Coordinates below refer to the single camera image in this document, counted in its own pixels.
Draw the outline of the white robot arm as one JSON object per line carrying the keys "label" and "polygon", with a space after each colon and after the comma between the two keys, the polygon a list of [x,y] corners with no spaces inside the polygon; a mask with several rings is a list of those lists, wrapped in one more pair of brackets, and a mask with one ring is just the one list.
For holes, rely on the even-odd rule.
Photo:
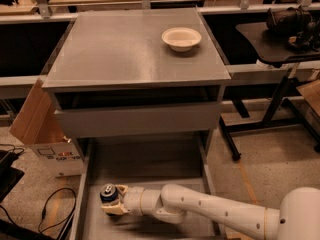
{"label": "white robot arm", "polygon": [[255,240],[320,240],[320,190],[290,191],[278,209],[200,193],[176,184],[159,190],[106,184],[101,208],[108,215],[152,216],[179,224],[193,212]]}

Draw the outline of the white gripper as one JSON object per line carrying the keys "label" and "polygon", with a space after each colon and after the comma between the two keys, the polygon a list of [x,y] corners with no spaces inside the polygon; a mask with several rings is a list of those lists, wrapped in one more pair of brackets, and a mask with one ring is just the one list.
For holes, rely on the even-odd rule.
{"label": "white gripper", "polygon": [[122,203],[114,205],[102,204],[101,208],[106,214],[111,215],[134,215],[142,216],[141,200],[145,191],[144,187],[129,187],[127,185],[117,185],[116,189],[121,196],[124,196]]}

